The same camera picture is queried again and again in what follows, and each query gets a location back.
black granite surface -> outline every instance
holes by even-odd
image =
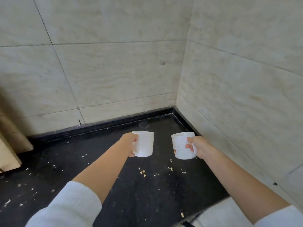
[[[33,151],[19,155],[22,166],[0,180],[0,226],[24,226],[68,181],[133,130],[154,132],[153,155],[128,158],[93,226],[169,227],[182,221],[180,210],[191,216],[226,198],[228,193],[203,160],[175,158],[171,135],[191,128],[172,112],[36,141]]]

tiled wall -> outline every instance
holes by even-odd
[[[1,107],[33,135],[174,106],[192,3],[1,0]]]
[[[210,122],[233,146],[221,148],[244,153],[301,206],[302,10],[303,0],[194,0],[177,96],[185,117]],[[200,132],[220,138],[208,126]]]

forearm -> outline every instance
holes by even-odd
[[[89,187],[103,203],[127,160],[128,152],[121,151],[126,146],[125,141],[120,139],[73,181]]]
[[[204,152],[205,162],[251,223],[290,205],[215,147]]]

white sweater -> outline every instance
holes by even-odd
[[[48,207],[28,221],[26,227],[91,227],[101,208],[98,196],[90,188],[78,182],[68,182]],[[264,217],[255,226],[302,227],[303,214],[296,207],[289,206]]]

white ceramic cup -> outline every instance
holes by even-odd
[[[194,151],[190,148],[186,148],[186,144],[190,144],[187,141],[187,137],[194,137],[194,132],[181,132],[172,135],[172,146],[174,147],[174,153],[177,159],[192,159],[197,156],[197,148],[193,146]]]
[[[137,134],[137,141],[133,142],[133,153],[138,157],[148,157],[152,155],[154,148],[154,133],[150,131],[132,131]]]

